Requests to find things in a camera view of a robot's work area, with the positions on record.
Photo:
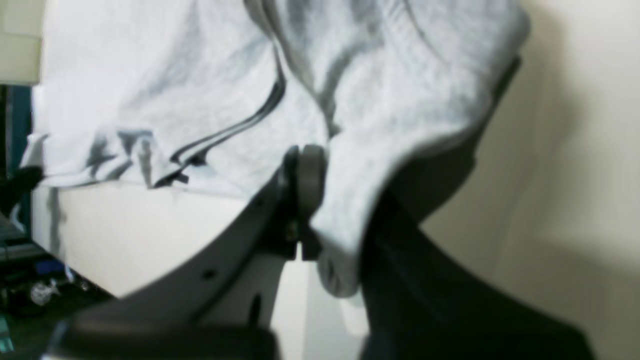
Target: screw hole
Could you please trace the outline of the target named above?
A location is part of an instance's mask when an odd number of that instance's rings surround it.
[[[211,280],[214,277],[216,277],[216,271],[215,270],[206,270],[205,272],[202,273],[202,278],[205,280]]]

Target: blue object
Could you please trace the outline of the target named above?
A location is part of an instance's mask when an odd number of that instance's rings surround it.
[[[35,263],[35,268],[38,275],[65,271],[65,265],[58,260],[38,261],[37,263]]]

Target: beige wall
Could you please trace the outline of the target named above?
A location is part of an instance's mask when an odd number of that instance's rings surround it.
[[[523,67],[474,175],[423,229],[603,359],[640,359],[640,2],[524,4]]]
[[[44,6],[45,0],[0,0],[0,84],[38,83]]]

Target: gray fabric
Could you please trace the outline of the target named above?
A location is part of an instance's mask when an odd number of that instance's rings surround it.
[[[291,145],[323,145],[326,189],[312,227],[323,284],[338,297],[358,288],[382,189],[412,156],[451,148],[477,127],[529,31],[515,0],[195,0],[185,14],[112,123],[35,135],[24,163],[42,148],[58,186],[156,186],[179,171],[189,183],[174,186],[248,198]],[[261,113],[274,86],[284,95]]]

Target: dark floor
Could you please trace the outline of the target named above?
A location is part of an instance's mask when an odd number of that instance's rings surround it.
[[[15,316],[4,313],[9,325],[15,351],[0,354],[2,360],[37,360],[44,352],[51,332],[56,324],[84,309],[109,299],[97,290],[82,291],[76,286],[60,288],[59,297],[54,297],[44,307],[44,313],[34,317]]]
[[[0,180],[6,177],[6,86],[0,85]]]

